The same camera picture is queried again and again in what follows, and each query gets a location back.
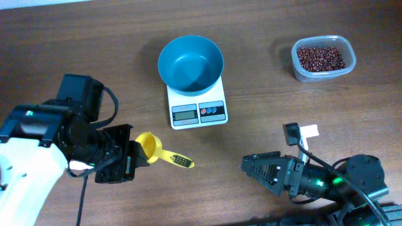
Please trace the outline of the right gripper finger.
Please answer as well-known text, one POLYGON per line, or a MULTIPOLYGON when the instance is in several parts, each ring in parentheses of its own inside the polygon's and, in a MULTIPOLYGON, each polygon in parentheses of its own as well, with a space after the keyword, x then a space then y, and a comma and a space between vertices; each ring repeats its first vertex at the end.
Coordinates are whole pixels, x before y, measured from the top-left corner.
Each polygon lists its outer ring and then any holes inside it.
POLYGON ((259 165, 279 165, 285 166, 287 159, 281 156, 279 151, 268 153, 250 154, 243 156, 242 168, 249 168, 251 166, 259 165))
POLYGON ((266 187, 271 193, 280 196, 282 192, 283 180, 280 179, 281 166, 277 164, 246 164, 241 165, 241 169, 251 178, 266 187))

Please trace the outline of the yellow measuring scoop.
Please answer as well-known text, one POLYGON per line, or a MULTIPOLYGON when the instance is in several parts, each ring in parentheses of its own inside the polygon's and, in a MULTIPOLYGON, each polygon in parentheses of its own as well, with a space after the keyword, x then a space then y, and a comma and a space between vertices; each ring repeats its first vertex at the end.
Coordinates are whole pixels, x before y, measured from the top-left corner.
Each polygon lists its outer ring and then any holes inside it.
POLYGON ((181 168, 193 168, 195 163, 187 156, 163 149, 161 140, 151 132, 140 134, 135 141, 139 143, 147 157, 147 163, 153 164, 159 159, 181 168))

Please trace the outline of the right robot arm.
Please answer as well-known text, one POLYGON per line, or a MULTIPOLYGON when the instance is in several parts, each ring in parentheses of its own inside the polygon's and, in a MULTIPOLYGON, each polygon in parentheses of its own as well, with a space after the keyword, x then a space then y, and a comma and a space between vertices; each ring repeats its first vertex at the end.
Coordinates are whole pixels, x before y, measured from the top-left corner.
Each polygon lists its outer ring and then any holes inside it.
POLYGON ((304 154, 306 161, 279 151, 242 159, 241 170, 274 195, 287 192, 296 205, 324 199, 337 206, 311 217, 282 218, 275 225, 396 225, 391 209, 378 203, 389 189, 377 157, 358 154, 328 164, 308 151, 304 154))

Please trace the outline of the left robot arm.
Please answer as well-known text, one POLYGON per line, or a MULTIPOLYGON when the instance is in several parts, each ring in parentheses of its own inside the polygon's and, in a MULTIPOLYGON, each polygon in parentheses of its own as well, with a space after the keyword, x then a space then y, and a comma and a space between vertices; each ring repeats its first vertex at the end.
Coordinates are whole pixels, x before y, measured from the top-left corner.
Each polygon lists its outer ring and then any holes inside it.
POLYGON ((1 224, 33 225, 58 179, 94 174, 96 183, 134 179, 148 165, 129 124, 99 120, 109 89, 66 74, 54 99, 16 106, 1 126, 1 224))

